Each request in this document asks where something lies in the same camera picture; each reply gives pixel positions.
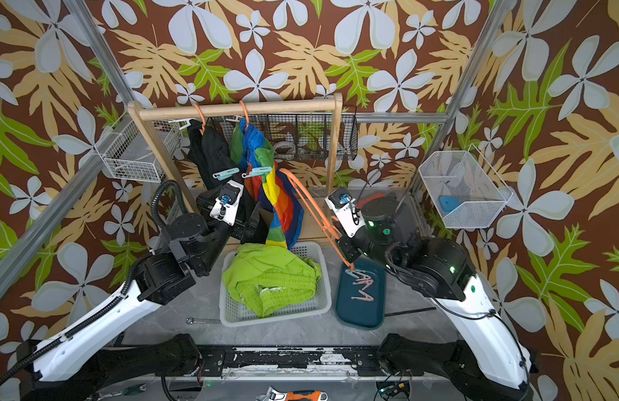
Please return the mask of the rainbow striped shorts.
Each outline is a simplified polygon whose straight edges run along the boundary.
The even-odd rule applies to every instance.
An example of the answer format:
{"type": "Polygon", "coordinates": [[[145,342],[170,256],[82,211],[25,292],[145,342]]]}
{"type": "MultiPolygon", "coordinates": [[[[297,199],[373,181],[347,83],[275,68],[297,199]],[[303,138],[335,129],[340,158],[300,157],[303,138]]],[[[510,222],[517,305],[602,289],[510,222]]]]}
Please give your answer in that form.
{"type": "Polygon", "coordinates": [[[247,178],[247,190],[260,207],[272,212],[266,243],[280,247],[293,247],[302,231],[304,208],[294,195],[286,175],[279,171],[274,160],[274,147],[257,126],[250,122],[246,128],[241,119],[232,133],[230,157],[241,172],[252,168],[270,166],[268,175],[247,178]]]}

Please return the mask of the orange hanger of green shorts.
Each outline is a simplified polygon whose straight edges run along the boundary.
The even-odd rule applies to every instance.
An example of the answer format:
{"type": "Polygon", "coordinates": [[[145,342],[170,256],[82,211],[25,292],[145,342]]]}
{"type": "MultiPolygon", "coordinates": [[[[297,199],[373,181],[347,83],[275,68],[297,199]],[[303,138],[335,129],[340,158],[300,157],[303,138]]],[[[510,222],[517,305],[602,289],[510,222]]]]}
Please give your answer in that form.
{"type": "Polygon", "coordinates": [[[280,169],[282,174],[286,175],[289,179],[290,184],[294,187],[294,190],[298,194],[299,199],[303,202],[306,209],[309,211],[309,214],[314,218],[314,220],[318,223],[319,228],[324,233],[326,238],[329,240],[329,243],[334,247],[336,252],[338,253],[340,259],[344,262],[346,267],[349,267],[351,272],[354,271],[354,263],[350,262],[341,252],[338,246],[338,240],[343,236],[337,228],[332,224],[332,222],[326,217],[321,207],[318,205],[314,197],[309,193],[309,191],[302,185],[299,179],[289,170],[280,169]]]}

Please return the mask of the lime green shorts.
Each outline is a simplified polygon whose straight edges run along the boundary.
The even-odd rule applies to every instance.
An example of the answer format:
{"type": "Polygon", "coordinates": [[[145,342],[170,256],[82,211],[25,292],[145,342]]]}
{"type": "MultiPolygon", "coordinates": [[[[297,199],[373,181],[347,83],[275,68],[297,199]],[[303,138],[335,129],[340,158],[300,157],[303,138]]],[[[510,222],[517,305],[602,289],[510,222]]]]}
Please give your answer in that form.
{"type": "Polygon", "coordinates": [[[283,247],[252,243],[237,250],[222,274],[229,296],[259,318],[309,301],[322,277],[321,264],[312,258],[299,257],[283,247]]]}

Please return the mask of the orange hanger of rainbow shorts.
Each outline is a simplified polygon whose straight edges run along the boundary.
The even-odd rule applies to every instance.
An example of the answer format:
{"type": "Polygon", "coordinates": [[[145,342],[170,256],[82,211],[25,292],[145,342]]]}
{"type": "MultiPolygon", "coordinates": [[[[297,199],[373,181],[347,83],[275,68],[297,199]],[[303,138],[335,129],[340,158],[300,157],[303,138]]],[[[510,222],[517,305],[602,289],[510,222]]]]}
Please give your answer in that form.
{"type": "Polygon", "coordinates": [[[239,101],[239,105],[242,107],[242,111],[243,111],[243,115],[244,115],[244,120],[245,120],[246,128],[247,128],[247,127],[249,127],[249,124],[250,124],[249,114],[247,112],[247,106],[244,104],[244,102],[242,100],[239,101]]]}

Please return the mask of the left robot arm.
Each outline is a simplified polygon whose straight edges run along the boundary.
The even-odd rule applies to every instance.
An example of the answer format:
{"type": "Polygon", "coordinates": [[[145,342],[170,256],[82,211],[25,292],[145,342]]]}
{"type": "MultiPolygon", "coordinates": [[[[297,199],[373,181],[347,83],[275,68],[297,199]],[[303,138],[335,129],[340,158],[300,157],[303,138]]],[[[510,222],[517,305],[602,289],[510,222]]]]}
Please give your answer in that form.
{"type": "Polygon", "coordinates": [[[165,247],[136,259],[122,285],[65,330],[19,346],[0,388],[21,374],[22,400],[83,400],[140,374],[184,373],[195,366],[200,352],[185,334],[122,351],[106,345],[209,275],[230,237],[263,238],[259,211],[244,180],[234,176],[199,195],[196,212],[187,210],[177,182],[166,180],[157,187],[150,212],[165,247]]]}

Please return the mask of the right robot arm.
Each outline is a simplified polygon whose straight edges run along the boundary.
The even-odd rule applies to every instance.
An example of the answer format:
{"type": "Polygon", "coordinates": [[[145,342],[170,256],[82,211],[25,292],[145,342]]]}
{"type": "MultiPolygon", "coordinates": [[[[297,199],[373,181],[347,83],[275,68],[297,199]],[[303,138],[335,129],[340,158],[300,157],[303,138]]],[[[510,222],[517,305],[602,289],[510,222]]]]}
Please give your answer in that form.
{"type": "Polygon", "coordinates": [[[469,400],[530,400],[530,354],[501,319],[468,254],[448,239],[407,229],[396,197],[360,206],[340,188],[326,198],[346,262],[367,257],[433,302],[460,338],[446,344],[417,342],[391,333],[377,350],[388,374],[411,372],[449,379],[469,400]]]}

